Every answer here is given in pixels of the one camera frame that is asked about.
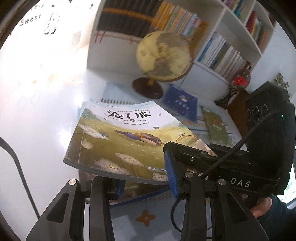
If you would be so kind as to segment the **person's right hand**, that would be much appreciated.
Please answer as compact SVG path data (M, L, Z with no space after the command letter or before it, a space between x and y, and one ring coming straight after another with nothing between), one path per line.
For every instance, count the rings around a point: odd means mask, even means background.
M255 218L259 218L269 211L272 204L273 201L270 197L263 198L258 204L250 208L250 211Z

